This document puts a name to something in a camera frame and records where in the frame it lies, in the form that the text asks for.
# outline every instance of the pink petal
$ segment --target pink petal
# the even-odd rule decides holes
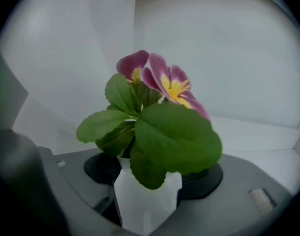
[[[165,76],[167,80],[170,81],[170,72],[169,68],[166,66],[164,58],[155,53],[151,53],[148,59],[150,69],[153,75],[153,78],[157,85],[160,88],[160,91],[164,96],[168,95],[163,84],[162,84],[162,76]]]
[[[136,68],[143,68],[148,60],[149,53],[145,50],[137,51],[131,55],[121,58],[116,64],[116,70],[118,73],[125,75],[125,77],[131,81],[132,73]]]
[[[200,104],[198,100],[196,100],[196,98],[194,97],[194,95],[191,92],[189,92],[189,91],[184,92],[179,97],[186,100],[192,109],[197,110],[197,112],[200,114],[200,116],[202,118],[207,119],[208,121],[211,121],[211,118],[210,118],[209,114],[207,113],[206,109],[204,108],[204,106],[202,104]]]
[[[185,82],[187,80],[189,80],[188,76],[186,75],[186,73],[177,65],[172,65],[170,68],[170,76],[171,76],[171,82],[173,80],[177,80],[179,83]],[[191,82],[188,81],[188,83],[186,85],[189,85],[191,89]]]
[[[141,70],[141,74],[140,77],[142,79],[142,81],[151,89],[154,89],[156,91],[158,91],[159,93],[161,93],[161,90],[158,86],[158,84],[155,82],[154,77],[151,73],[151,70],[147,67],[144,67]]]

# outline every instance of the black circular base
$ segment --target black circular base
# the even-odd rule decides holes
[[[108,185],[113,185],[121,171],[118,160],[105,153],[89,158],[84,168],[94,181]],[[178,192],[178,201],[206,197],[219,186],[222,178],[219,164],[200,173],[182,176],[183,188]]]

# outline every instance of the white faceted pot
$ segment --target white faceted pot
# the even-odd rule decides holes
[[[182,188],[181,174],[167,173],[157,190],[142,186],[130,169],[129,159],[119,158],[122,170],[114,183],[122,227],[147,236],[157,229],[175,210],[178,190]]]

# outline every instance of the purple flower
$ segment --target purple flower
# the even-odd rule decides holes
[[[164,58],[155,53],[149,55],[148,63],[150,69],[145,67],[141,70],[141,79],[149,88],[157,90],[170,102],[197,110],[202,118],[210,120],[206,109],[190,92],[191,82],[180,67],[167,67]]]
[[[145,50],[125,56],[118,61],[116,70],[125,75],[130,82],[137,83],[140,81],[140,72],[146,65],[148,57],[149,53]]]

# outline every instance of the yellow flower center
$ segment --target yellow flower center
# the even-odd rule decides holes
[[[170,100],[182,104],[187,108],[191,108],[190,104],[185,99],[179,97],[182,93],[190,90],[190,85],[187,85],[189,80],[181,83],[178,80],[172,80],[170,82],[165,75],[162,75],[161,82],[167,94],[169,95]]]
[[[141,68],[136,68],[131,75],[132,80],[137,83],[140,81]]]

